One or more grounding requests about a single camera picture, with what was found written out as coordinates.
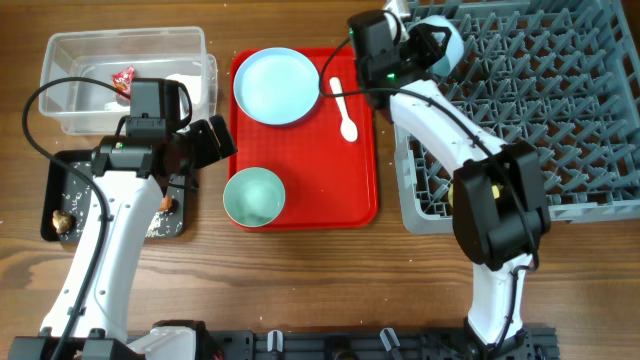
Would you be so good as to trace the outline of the light blue bowl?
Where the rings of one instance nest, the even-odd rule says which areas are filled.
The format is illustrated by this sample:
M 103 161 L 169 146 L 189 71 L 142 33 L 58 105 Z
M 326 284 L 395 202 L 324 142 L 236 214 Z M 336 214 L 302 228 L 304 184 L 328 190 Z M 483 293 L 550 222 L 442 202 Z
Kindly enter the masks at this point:
M 440 55 L 436 61 L 431 61 L 427 69 L 438 76 L 448 76 L 461 61 L 464 53 L 464 41 L 461 34 L 444 16 L 432 15 L 420 20 L 416 26 L 432 24 L 436 26 L 446 26 L 451 30 L 451 38 L 448 43 L 445 55 Z

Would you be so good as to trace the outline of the red snack wrapper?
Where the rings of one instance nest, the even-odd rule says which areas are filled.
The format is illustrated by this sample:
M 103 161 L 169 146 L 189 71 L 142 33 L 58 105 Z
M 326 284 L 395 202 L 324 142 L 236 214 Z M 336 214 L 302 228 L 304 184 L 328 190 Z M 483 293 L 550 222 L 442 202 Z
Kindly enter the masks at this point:
M 133 66 L 129 66 L 124 70 L 111 75 L 113 86 L 124 93 L 124 95 L 119 95 L 119 98 L 123 99 L 124 101 L 130 101 L 131 88 L 134 78 L 135 69 Z

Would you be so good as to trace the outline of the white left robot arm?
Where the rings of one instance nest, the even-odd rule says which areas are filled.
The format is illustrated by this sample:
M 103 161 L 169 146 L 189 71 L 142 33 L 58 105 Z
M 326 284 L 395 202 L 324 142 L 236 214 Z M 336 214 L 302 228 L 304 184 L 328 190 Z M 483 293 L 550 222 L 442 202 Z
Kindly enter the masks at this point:
M 130 112 L 93 150 L 91 173 L 45 156 L 85 182 L 92 194 L 83 233 L 64 286 L 36 336 L 14 338 L 11 359 L 221 359 L 206 325 L 165 320 L 128 339 L 132 282 L 171 179 L 236 153 L 221 116 L 194 121 L 187 87 L 137 78 Z

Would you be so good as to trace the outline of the mint green bowl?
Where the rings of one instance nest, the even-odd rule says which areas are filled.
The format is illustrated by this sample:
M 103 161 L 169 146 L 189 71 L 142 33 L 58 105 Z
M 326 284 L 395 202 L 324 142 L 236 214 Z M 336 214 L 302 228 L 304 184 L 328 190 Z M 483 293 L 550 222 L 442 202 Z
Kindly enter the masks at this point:
M 223 193 L 223 205 L 230 219 L 248 228 L 266 226 L 284 209 L 286 191 L 281 179 L 262 167 L 250 167 L 234 174 Z

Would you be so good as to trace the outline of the white napkin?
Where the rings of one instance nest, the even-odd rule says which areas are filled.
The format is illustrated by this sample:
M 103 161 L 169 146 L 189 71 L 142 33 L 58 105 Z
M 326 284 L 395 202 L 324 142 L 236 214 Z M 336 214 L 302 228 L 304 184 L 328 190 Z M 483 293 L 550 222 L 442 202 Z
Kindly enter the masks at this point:
M 189 96 L 191 98 L 191 102 L 193 107 L 201 100 L 201 90 L 202 90 L 202 82 L 200 76 L 192 76 L 192 75 L 182 75 L 182 74 L 171 74 L 166 77 L 166 80 L 178 81 L 184 84 L 189 92 Z M 108 102 L 104 105 L 105 111 L 125 111 L 129 109 L 129 105 L 125 99 L 122 99 L 123 104 L 119 103 L 119 99 L 116 101 Z

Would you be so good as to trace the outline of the yellow plastic cup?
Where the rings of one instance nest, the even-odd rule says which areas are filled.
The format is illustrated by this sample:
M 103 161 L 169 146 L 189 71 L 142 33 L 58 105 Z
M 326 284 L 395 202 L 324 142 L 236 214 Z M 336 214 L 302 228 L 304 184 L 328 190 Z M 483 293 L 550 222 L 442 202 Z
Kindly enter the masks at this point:
M 500 197 L 500 191 L 503 189 L 502 185 L 499 184 L 494 184 L 491 188 L 492 190 L 492 194 L 493 194 L 493 198 L 494 199 L 498 199 Z M 454 186 L 451 185 L 449 187 L 448 193 L 448 203 L 451 207 L 454 207 Z

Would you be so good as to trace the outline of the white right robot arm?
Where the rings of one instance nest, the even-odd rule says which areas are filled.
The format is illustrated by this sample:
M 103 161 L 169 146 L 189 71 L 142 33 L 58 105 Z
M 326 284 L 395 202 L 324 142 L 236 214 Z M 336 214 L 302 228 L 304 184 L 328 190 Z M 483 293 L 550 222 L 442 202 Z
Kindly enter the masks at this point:
M 539 267 L 551 219 L 536 149 L 508 143 L 470 120 L 439 90 L 464 41 L 443 16 L 407 25 L 390 9 L 348 21 L 357 81 L 374 108 L 407 131 L 451 177 L 452 226 L 473 264 L 465 320 L 473 350 L 496 358 L 523 341 L 524 277 Z

